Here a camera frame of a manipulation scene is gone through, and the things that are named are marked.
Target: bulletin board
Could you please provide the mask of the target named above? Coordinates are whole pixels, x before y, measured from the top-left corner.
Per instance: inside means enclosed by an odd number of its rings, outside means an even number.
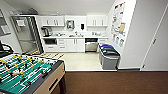
[[[11,34],[9,27],[5,21],[5,18],[3,16],[3,13],[0,9],[0,36]]]
[[[112,28],[111,34],[113,42],[119,45],[120,47],[123,46],[125,37],[125,22],[122,21],[123,14],[124,14],[125,2],[115,5],[114,13],[112,16]]]

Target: floor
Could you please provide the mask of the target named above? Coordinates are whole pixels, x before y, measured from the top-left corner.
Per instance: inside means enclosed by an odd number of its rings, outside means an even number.
[[[66,72],[66,94],[168,94],[168,72]],[[51,94],[60,94],[59,85]]]
[[[54,56],[56,53],[47,53],[48,57]],[[66,71],[104,71],[99,62],[99,54],[93,52],[87,53],[59,53],[58,56],[64,54],[60,60],[65,62]]]

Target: coffee maker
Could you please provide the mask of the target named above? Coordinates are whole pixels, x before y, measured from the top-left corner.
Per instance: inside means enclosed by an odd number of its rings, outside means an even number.
[[[44,37],[49,37],[50,36],[49,28],[47,28],[47,27],[41,27],[41,30],[44,33]]]

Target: baseboard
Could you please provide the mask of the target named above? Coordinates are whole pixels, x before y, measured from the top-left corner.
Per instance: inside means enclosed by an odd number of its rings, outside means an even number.
[[[132,69],[117,69],[117,72],[133,72],[140,71],[140,68],[132,68]]]

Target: gray trash can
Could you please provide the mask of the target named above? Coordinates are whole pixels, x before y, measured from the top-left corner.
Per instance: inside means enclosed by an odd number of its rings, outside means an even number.
[[[100,50],[99,59],[103,70],[116,70],[116,65],[119,62],[120,54],[116,51],[104,53]]]

